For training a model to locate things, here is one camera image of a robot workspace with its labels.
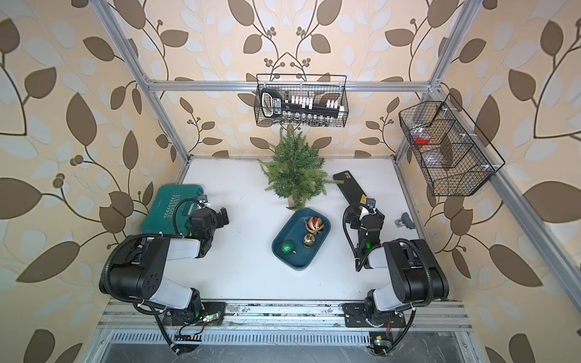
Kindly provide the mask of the red gold striped ornament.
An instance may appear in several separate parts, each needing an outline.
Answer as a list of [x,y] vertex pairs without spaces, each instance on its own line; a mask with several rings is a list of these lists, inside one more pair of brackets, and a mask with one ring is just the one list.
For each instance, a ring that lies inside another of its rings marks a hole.
[[306,219],[306,229],[309,234],[318,235],[324,231],[325,224],[320,217],[309,217]]

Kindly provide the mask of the green glitter bauble ornament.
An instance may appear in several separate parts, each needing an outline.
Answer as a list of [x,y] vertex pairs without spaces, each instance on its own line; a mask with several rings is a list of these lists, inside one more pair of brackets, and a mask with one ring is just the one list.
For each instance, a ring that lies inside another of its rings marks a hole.
[[294,255],[297,253],[297,246],[291,240],[284,240],[280,244],[280,251],[284,256]]

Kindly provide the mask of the small green christmas tree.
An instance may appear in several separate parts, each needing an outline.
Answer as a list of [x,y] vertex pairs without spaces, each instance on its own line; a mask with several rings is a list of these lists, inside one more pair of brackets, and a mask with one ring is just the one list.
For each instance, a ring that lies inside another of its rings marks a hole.
[[302,132],[291,127],[281,130],[272,160],[260,161],[268,183],[266,190],[287,201],[287,208],[293,211],[304,208],[319,195],[326,195],[328,185],[342,183],[328,178],[324,165],[319,150],[308,144]]

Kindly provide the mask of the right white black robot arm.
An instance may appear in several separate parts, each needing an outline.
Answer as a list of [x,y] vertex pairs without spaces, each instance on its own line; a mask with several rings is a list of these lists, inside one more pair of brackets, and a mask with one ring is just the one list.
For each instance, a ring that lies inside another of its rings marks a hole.
[[353,253],[355,270],[386,269],[387,284],[370,290],[363,302],[342,305],[349,328],[382,328],[398,314],[446,299],[449,282],[423,239],[381,241],[384,216],[367,204],[349,205],[342,228]]

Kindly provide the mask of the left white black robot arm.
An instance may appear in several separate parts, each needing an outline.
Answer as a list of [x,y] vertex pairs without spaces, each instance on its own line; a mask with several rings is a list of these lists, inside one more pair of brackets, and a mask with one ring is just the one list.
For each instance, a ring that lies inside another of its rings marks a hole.
[[99,281],[101,293],[129,303],[160,324],[196,325],[219,322],[223,302],[204,306],[201,294],[164,275],[166,264],[206,256],[215,231],[229,224],[227,209],[204,207],[189,216],[187,235],[137,234],[117,245],[104,265]]

